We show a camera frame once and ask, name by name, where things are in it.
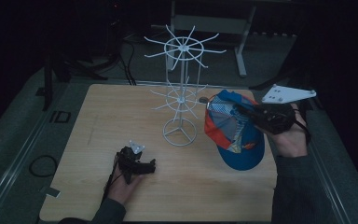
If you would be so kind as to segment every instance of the wooden table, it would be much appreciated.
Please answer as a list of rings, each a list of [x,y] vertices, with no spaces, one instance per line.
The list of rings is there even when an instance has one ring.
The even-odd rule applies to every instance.
[[[91,220],[103,197],[116,152],[132,140],[145,145],[142,162],[157,161],[126,204],[125,221],[268,221],[271,217],[276,167],[266,139],[263,160],[252,170],[236,171],[221,159],[203,132],[205,105],[184,113],[198,135],[185,147],[162,136],[174,111],[165,105],[165,87],[92,85],[51,183],[58,198],[47,196],[40,211],[45,221],[64,217]],[[211,97],[220,89],[205,89]],[[253,95],[249,91],[236,91]]]

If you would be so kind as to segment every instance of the hand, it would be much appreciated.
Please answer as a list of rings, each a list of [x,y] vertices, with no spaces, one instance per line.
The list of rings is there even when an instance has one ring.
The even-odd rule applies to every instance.
[[[124,176],[121,174],[121,171],[117,167],[112,178],[112,181],[114,182],[109,187],[107,197],[124,205],[143,178],[143,175],[138,175],[133,178],[131,183],[128,185]]]
[[[293,109],[298,109],[297,105],[292,104]],[[305,120],[296,111],[296,120],[306,126]],[[308,155],[305,131],[293,124],[292,128],[284,133],[273,134],[258,128],[260,131],[268,135],[275,143],[278,154],[283,157],[300,157]]]

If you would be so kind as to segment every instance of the sleeve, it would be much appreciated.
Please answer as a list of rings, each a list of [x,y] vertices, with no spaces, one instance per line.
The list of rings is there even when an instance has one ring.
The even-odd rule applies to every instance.
[[[121,203],[106,198],[90,224],[119,224],[125,215],[126,209]]]
[[[271,223],[330,223],[332,206],[310,156],[277,157]]]

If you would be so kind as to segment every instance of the wire display stand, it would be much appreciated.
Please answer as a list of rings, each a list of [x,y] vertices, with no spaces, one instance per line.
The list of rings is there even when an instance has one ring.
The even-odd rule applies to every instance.
[[[160,44],[164,46],[164,51],[153,55],[145,55],[147,58],[153,58],[160,55],[165,55],[165,76],[167,82],[167,88],[165,93],[159,93],[152,91],[153,93],[161,96],[165,96],[165,105],[156,107],[154,109],[161,109],[168,106],[175,111],[173,119],[168,120],[162,130],[162,134],[170,144],[178,147],[187,146],[191,144],[197,137],[197,129],[194,123],[183,117],[183,113],[190,112],[196,119],[197,115],[193,112],[193,108],[199,103],[197,100],[198,93],[205,89],[207,85],[200,88],[200,70],[201,68],[208,68],[208,66],[202,63],[202,54],[204,52],[210,53],[224,53],[225,50],[209,50],[203,46],[203,42],[217,38],[218,34],[204,40],[197,40],[192,38],[191,35],[195,30],[195,26],[188,36],[176,37],[171,30],[166,26],[167,31],[171,34],[172,38],[167,42],[159,42],[147,37],[145,39],[149,42]],[[168,67],[168,59],[174,60],[172,68]],[[188,67],[189,62],[195,61],[199,65],[198,77],[195,90],[188,88]],[[178,86],[173,86],[169,79],[169,71],[173,71],[177,64],[180,62],[180,83]]]

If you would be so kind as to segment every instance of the cap brim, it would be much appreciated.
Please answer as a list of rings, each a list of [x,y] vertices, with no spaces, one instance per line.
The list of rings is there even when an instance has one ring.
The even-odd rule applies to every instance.
[[[264,157],[264,134],[258,136],[258,144],[252,149],[243,149],[241,153],[234,153],[217,146],[223,161],[231,168],[239,171],[250,170],[257,166]]]

